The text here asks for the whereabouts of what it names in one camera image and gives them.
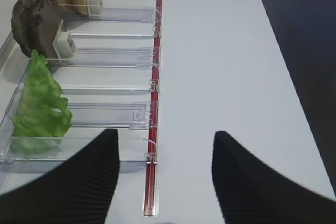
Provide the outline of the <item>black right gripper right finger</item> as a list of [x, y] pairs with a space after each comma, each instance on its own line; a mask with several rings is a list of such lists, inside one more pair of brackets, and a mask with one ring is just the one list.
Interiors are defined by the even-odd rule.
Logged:
[[335, 223], [335, 201], [281, 175], [225, 131], [214, 136], [212, 180], [225, 223]]

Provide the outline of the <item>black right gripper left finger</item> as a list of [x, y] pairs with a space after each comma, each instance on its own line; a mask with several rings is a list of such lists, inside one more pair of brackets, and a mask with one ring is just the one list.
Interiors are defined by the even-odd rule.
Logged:
[[1, 223], [104, 223], [119, 172], [118, 131], [106, 129], [55, 169], [1, 195]]

